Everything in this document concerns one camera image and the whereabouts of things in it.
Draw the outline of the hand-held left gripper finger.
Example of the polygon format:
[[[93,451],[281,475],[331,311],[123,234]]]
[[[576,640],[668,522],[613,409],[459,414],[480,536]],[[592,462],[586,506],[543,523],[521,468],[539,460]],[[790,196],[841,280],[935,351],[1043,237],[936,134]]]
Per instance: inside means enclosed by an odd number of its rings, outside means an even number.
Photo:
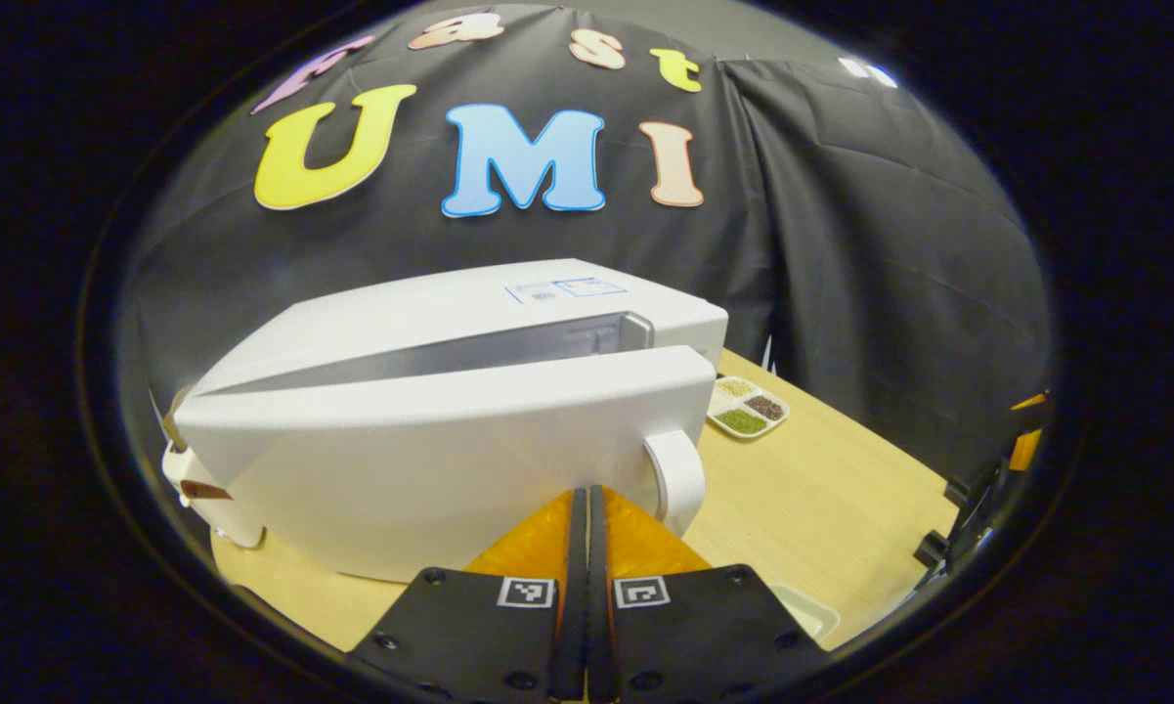
[[[587,528],[591,703],[765,703],[831,663],[751,566],[619,570],[623,497],[592,486]]]
[[[583,695],[589,490],[551,503],[547,566],[426,567],[348,654],[436,703]]]

